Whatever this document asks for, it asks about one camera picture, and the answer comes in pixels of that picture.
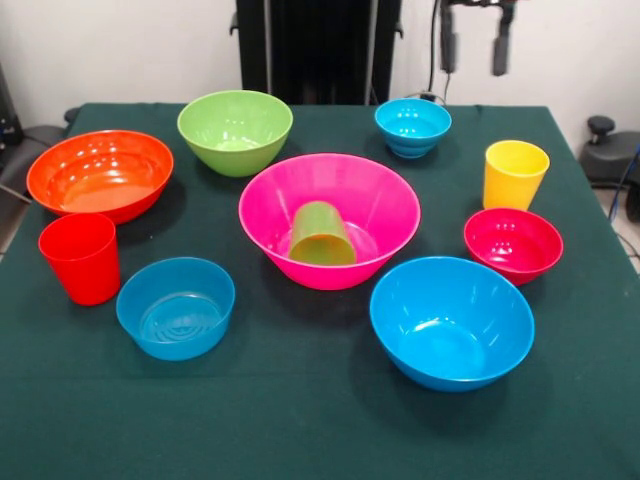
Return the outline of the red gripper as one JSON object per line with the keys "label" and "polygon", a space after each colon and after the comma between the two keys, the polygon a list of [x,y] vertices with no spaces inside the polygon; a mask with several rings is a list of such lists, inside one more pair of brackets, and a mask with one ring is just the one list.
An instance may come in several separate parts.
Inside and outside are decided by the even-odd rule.
{"label": "red gripper", "polygon": [[496,6],[502,10],[498,24],[497,36],[494,40],[494,56],[492,74],[502,76],[507,72],[509,35],[511,25],[511,8],[518,0],[447,0],[448,5],[440,6],[440,47],[441,70],[452,74],[456,69],[457,34],[454,31],[454,17],[449,5],[464,5],[470,7]]}

